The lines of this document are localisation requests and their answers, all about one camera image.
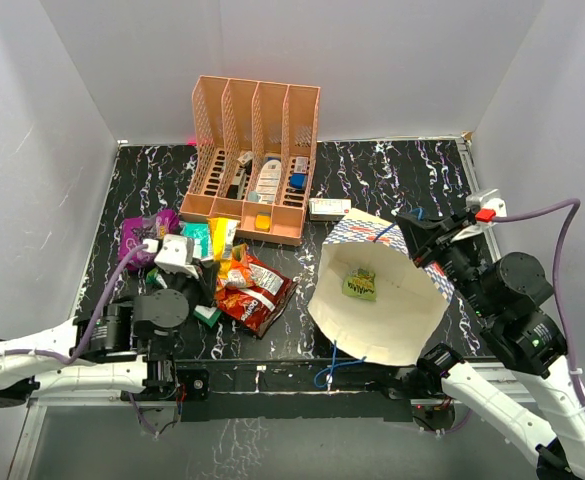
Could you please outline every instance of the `red chip bag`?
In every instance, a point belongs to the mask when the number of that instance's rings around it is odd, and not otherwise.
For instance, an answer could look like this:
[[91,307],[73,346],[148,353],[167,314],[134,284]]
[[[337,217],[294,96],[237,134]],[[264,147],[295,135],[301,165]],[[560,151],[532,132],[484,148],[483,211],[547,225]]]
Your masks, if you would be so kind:
[[270,325],[283,313],[296,291],[297,282],[284,277],[250,254],[247,258],[255,285],[217,292],[217,307],[235,320],[243,322],[262,338]]

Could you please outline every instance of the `green packet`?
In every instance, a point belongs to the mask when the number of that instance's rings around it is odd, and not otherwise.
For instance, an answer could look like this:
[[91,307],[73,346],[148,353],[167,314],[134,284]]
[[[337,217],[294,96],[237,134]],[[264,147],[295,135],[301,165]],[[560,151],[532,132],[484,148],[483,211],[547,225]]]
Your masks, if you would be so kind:
[[194,240],[194,252],[192,257],[203,260],[212,258],[212,238],[210,237],[210,227],[207,223],[186,223],[181,231],[181,235]]
[[341,289],[343,295],[371,302],[376,301],[375,276],[374,272],[363,268],[352,270],[343,281],[343,288]]

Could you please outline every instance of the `marble tabletop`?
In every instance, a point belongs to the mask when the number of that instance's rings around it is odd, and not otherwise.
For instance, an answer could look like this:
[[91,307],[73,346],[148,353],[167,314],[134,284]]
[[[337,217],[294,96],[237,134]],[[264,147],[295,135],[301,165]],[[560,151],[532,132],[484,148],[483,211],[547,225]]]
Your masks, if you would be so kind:
[[[124,218],[179,210],[196,168],[192,146],[121,148],[80,290],[78,315],[89,314],[117,262]],[[428,215],[449,215],[464,207],[470,187],[454,140],[325,142],[317,148],[312,197],[350,198],[355,208],[392,220],[393,213],[422,207]],[[321,244],[332,223],[306,220],[303,241],[290,247],[250,241],[250,251],[299,282],[296,295],[263,339],[239,322],[222,317],[210,328],[195,320],[183,330],[178,359],[298,360],[325,357],[330,342],[308,314],[317,280]],[[115,295],[148,292],[142,273],[124,273]],[[466,356],[490,355],[478,332],[481,320],[457,296],[426,349],[446,342]]]

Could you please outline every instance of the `open white bag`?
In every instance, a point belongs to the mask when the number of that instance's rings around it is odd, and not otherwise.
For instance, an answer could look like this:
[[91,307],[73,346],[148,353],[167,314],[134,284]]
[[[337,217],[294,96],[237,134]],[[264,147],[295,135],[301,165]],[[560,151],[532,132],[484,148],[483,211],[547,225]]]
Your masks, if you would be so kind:
[[[413,365],[452,299],[438,266],[418,269],[398,227],[373,240],[389,222],[353,209],[323,242],[319,280],[309,312],[339,349],[383,365]],[[356,268],[376,274],[376,302],[341,292]]]

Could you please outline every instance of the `peach plastic organizer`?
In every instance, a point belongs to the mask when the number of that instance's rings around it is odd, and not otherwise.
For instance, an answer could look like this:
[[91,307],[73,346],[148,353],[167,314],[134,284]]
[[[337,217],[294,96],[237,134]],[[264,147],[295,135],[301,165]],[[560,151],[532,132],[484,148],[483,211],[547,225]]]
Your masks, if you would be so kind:
[[[237,236],[300,245],[316,162],[319,87],[201,76],[192,93],[198,164],[181,204],[186,222],[209,217],[240,220]],[[254,152],[243,198],[226,198],[243,153]],[[273,204],[248,202],[266,157],[281,159]],[[297,156],[309,158],[305,191],[289,187]],[[259,213],[271,216],[269,232],[258,231]]]

